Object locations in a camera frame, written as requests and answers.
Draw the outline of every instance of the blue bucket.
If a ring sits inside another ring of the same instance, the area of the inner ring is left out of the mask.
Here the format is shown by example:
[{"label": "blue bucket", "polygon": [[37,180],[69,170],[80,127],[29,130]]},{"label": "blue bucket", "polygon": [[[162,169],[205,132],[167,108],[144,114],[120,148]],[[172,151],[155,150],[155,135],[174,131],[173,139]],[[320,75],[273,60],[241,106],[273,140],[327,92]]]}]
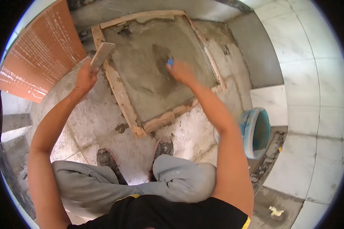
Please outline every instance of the blue bucket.
[{"label": "blue bucket", "polygon": [[[242,112],[239,128],[241,129],[246,157],[260,159],[265,153],[270,137],[269,116],[266,110],[256,107]],[[215,133],[215,139],[219,142],[218,133]]]}]

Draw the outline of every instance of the yellow trim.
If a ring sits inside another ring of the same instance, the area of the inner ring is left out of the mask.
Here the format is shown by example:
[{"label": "yellow trim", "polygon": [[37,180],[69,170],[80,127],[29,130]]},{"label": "yellow trim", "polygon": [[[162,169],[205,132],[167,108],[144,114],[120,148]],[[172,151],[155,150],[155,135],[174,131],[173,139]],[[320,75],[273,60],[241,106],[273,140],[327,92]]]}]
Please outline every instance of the yellow trim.
[{"label": "yellow trim", "polygon": [[[132,194],[132,195],[129,195],[129,196],[132,196],[134,198],[138,198],[140,195],[139,194]],[[125,196],[124,198],[118,199],[116,201],[123,200],[123,199],[125,199],[126,197],[129,197],[129,196]]]},{"label": "yellow trim", "polygon": [[243,225],[242,229],[247,229],[250,222],[251,222],[250,217],[247,217],[247,220],[246,220],[245,224]]}]

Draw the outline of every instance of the wooden frame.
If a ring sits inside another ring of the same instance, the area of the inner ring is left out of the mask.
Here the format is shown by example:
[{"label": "wooden frame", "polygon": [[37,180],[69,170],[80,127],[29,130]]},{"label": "wooden frame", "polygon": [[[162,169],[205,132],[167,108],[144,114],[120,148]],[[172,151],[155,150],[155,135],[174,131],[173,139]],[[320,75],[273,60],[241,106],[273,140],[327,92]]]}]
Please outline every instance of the wooden frame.
[{"label": "wooden frame", "polygon": [[[94,44],[98,50],[100,48],[101,43],[105,42],[105,37],[102,33],[102,29],[124,24],[128,21],[136,20],[137,18],[144,18],[146,20],[149,20],[153,18],[163,18],[167,16],[185,16],[186,17],[188,24],[191,26],[197,39],[202,44],[204,52],[207,55],[209,62],[212,66],[213,73],[215,74],[216,79],[218,80],[219,84],[216,87],[213,87],[212,91],[216,93],[217,91],[226,89],[227,86],[224,82],[222,75],[220,74],[220,71],[217,67],[217,64],[212,54],[207,48],[206,41],[202,38],[202,36],[197,31],[197,29],[194,27],[191,19],[182,10],[155,10],[155,11],[140,12],[140,13],[122,16],[109,22],[104,22],[104,23],[94,25],[91,28]],[[130,102],[130,98],[126,92],[126,89],[124,87],[124,84],[122,83],[122,80],[120,80],[120,76],[118,72],[112,67],[111,61],[106,59],[103,64],[103,67],[105,69],[105,74],[108,79],[108,82],[110,83],[113,94],[115,95],[116,101],[131,131],[133,132],[135,137],[138,139],[146,136],[147,133],[150,133],[152,131],[157,130],[158,128],[162,126],[167,125],[168,123],[173,121],[176,117],[179,117],[183,113],[190,111],[193,107],[195,107],[198,104],[197,99],[193,98],[192,102],[189,104],[175,107],[172,110],[169,110],[161,114],[160,117],[156,117],[150,121],[142,123]]]}]

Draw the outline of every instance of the cement-covered foot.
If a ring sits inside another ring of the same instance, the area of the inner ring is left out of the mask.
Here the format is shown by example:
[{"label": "cement-covered foot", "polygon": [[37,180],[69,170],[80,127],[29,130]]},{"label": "cement-covered foot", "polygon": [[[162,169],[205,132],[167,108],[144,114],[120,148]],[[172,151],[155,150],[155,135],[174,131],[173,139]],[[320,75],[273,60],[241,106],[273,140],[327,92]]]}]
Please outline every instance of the cement-covered foot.
[{"label": "cement-covered foot", "polygon": [[99,149],[97,152],[97,165],[98,166],[108,166],[115,173],[118,183],[122,185],[128,185],[125,181],[124,176],[121,174],[118,168],[118,163],[112,151],[109,149]]},{"label": "cement-covered foot", "polygon": [[154,146],[153,152],[154,152],[154,158],[153,158],[153,162],[151,164],[151,168],[148,174],[149,181],[157,181],[156,177],[153,174],[154,161],[162,154],[173,156],[174,148],[173,148],[172,140],[167,137],[163,137],[159,139]]}]

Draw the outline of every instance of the wet cement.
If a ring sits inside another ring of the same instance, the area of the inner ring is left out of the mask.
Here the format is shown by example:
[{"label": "wet cement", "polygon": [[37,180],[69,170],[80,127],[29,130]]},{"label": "wet cement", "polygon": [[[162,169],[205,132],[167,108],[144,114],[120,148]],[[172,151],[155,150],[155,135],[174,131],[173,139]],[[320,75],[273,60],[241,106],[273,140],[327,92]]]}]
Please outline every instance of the wet cement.
[{"label": "wet cement", "polygon": [[182,16],[130,21],[104,30],[106,42],[116,44],[114,65],[142,122],[158,117],[193,97],[166,69],[168,58],[189,62],[203,84],[217,85],[212,68],[193,30]]}]

